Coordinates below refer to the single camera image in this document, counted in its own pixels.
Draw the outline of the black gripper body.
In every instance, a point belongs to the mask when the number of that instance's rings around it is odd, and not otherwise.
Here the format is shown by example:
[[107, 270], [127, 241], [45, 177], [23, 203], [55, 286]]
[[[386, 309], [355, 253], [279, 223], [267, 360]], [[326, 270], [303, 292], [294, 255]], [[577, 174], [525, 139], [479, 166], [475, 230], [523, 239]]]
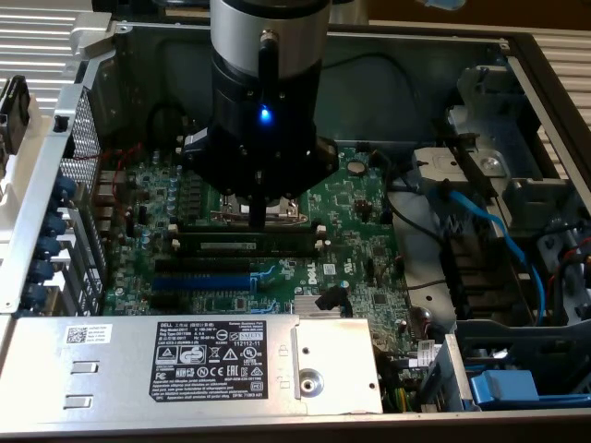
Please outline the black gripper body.
[[186, 137], [187, 167], [223, 194], [234, 182], [271, 182], [295, 197], [338, 169], [336, 143], [314, 122], [321, 63], [268, 85], [211, 60], [211, 119]]

